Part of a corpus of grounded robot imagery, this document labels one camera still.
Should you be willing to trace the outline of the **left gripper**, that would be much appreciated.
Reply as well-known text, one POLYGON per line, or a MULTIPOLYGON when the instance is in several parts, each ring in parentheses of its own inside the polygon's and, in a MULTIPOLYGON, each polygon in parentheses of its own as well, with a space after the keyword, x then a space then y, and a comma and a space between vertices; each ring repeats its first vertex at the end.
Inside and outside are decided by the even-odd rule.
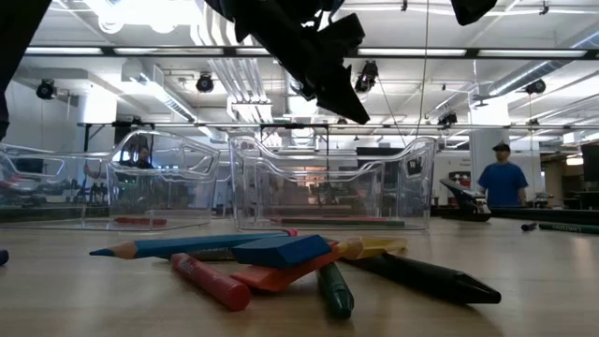
POLYGON ((365 125, 370 117, 351 84, 352 66, 344 58, 358 49, 365 32, 358 15, 352 13, 330 22, 316 32, 302 26, 318 21, 319 11, 332 11, 330 0, 206 0, 205 3, 231 22, 238 43, 252 37, 269 52, 284 48, 315 54, 304 70, 302 86, 317 106, 347 120, 365 125))

